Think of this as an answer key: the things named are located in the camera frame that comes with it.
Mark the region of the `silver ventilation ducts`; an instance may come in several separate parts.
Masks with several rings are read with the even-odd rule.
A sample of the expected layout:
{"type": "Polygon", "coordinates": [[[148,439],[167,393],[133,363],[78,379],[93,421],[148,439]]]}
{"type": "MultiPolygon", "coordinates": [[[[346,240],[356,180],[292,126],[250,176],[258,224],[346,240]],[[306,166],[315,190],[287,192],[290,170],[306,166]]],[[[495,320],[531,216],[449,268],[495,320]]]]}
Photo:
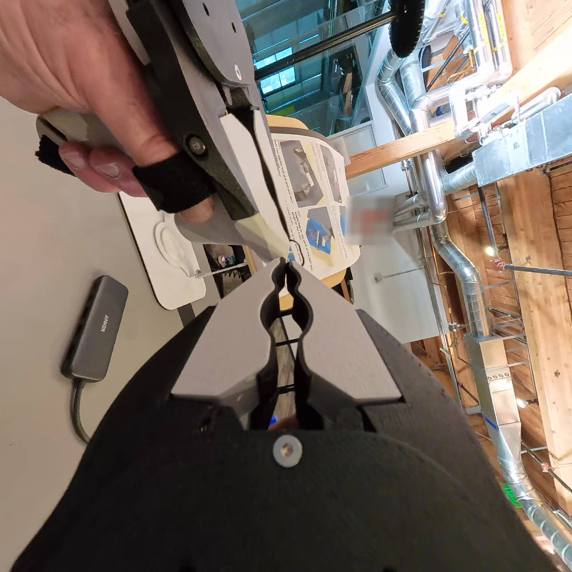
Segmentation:
{"type": "MultiPolygon", "coordinates": [[[[380,94],[394,120],[405,135],[410,136],[430,128],[430,111],[442,103],[449,103],[456,139],[468,139],[510,110],[520,113],[516,91],[502,96],[499,104],[492,98],[510,79],[513,67],[500,1],[464,1],[466,28],[475,54],[476,70],[449,87],[435,91],[421,87],[422,73],[405,74],[405,91],[395,82],[398,70],[417,55],[433,39],[442,11],[448,1],[424,1],[425,14],[419,41],[410,55],[400,57],[390,48],[377,76],[380,94]]],[[[547,538],[554,553],[571,569],[571,528],[559,519],[543,501],[530,481],[521,458],[522,427],[518,404],[506,361],[502,338],[493,335],[481,275],[476,266],[457,247],[450,237],[446,218],[446,196],[470,185],[484,182],[481,161],[473,162],[471,171],[463,170],[445,175],[442,159],[436,150],[411,158],[420,192],[416,202],[408,200],[405,210],[424,207],[418,218],[394,221],[394,231],[428,228],[433,246],[448,264],[461,285],[467,312],[468,333],[464,339],[470,367],[478,393],[481,415],[487,425],[489,440],[497,454],[505,483],[527,518],[547,538]]]]}

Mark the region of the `white object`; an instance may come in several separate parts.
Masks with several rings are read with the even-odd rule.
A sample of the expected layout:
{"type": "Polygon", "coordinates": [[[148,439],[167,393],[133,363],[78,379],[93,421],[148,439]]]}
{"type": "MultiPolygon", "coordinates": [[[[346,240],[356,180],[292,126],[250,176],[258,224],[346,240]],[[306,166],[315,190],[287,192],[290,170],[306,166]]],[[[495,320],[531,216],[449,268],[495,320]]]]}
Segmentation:
{"type": "Polygon", "coordinates": [[[111,276],[95,279],[63,357],[64,377],[88,382],[105,378],[127,299],[127,287],[111,276]]]}

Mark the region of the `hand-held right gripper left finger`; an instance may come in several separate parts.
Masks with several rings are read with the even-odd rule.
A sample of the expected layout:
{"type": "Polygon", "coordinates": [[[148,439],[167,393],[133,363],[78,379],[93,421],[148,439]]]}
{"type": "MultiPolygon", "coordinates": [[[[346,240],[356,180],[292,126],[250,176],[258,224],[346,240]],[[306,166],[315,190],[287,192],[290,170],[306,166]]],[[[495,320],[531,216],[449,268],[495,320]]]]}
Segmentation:
{"type": "Polygon", "coordinates": [[[230,407],[245,419],[260,404],[257,375],[271,361],[264,302],[276,301],[276,261],[217,304],[172,388],[174,397],[230,407]]]}

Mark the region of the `person's left hand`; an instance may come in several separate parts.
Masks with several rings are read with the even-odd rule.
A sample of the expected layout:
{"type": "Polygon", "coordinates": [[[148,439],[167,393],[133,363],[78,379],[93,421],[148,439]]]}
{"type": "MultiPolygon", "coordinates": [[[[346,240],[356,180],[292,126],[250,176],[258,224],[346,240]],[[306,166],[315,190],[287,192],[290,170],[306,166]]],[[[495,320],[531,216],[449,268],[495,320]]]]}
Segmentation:
{"type": "Polygon", "coordinates": [[[70,141],[57,150],[98,192],[146,197],[132,169],[181,150],[108,1],[1,1],[1,97],[35,115],[60,108],[99,118],[120,149],[70,141]]]}

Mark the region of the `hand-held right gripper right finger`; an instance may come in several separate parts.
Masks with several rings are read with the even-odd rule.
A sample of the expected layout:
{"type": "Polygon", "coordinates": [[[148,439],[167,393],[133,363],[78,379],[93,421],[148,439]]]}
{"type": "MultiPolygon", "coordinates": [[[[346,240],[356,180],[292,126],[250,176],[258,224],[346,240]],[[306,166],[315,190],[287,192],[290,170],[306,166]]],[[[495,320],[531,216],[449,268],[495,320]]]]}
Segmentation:
{"type": "Polygon", "coordinates": [[[299,266],[299,381],[324,420],[347,408],[397,403],[394,378],[354,306],[299,266]]]}

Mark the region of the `black pole with round disc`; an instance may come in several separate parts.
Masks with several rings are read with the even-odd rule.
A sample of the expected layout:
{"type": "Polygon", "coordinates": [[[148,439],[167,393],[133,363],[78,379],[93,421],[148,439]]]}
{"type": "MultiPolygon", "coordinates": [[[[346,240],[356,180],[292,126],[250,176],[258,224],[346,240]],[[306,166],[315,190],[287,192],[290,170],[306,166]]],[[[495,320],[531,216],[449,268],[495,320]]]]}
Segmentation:
{"type": "Polygon", "coordinates": [[[320,42],[302,50],[293,52],[292,55],[286,58],[255,69],[254,79],[256,81],[266,79],[271,75],[275,75],[291,66],[307,61],[318,54],[339,47],[350,40],[386,25],[390,27],[390,45],[392,50],[396,55],[406,57],[411,54],[419,41],[424,14],[424,1],[391,1],[389,11],[326,39],[322,39],[320,42]]]}

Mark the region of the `instruction sheet wooden board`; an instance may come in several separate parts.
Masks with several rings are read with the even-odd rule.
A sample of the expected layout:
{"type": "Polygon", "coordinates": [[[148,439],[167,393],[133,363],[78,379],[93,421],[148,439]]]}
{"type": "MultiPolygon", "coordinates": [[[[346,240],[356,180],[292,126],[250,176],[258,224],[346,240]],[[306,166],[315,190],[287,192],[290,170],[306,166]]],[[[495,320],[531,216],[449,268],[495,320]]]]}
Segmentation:
{"type": "Polygon", "coordinates": [[[360,248],[346,237],[344,156],[298,119],[267,115],[267,121],[279,175],[276,195],[290,237],[284,257],[349,300],[346,275],[360,248]]]}

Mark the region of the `wooden post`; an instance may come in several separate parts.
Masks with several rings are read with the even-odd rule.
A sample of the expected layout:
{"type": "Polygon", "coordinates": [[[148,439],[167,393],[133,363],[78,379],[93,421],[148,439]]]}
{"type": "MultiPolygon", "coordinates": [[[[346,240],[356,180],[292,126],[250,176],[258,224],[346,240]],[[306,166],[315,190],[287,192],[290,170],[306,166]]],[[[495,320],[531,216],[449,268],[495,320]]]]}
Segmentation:
{"type": "MultiPolygon", "coordinates": [[[[571,54],[556,52],[556,42],[538,53],[523,69],[508,80],[492,98],[499,104],[502,96],[516,91],[519,102],[525,103],[549,87],[571,82],[571,54]]],[[[380,147],[350,157],[346,166],[347,180],[382,167],[436,150],[455,140],[454,122],[449,119],[420,133],[397,139],[380,147]]]]}

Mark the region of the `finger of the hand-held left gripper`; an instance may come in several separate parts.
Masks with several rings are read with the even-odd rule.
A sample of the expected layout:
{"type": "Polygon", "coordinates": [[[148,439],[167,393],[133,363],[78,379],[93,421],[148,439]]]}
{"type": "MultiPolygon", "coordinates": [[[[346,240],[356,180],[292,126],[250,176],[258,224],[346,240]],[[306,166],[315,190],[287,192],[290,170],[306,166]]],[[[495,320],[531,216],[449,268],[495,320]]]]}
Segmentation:
{"type": "Polygon", "coordinates": [[[290,228],[280,204],[283,180],[266,115],[258,109],[247,109],[243,122],[231,113],[220,122],[237,166],[237,181],[247,206],[254,211],[240,216],[233,225],[243,244],[261,261],[285,259],[290,250],[290,228]]]}

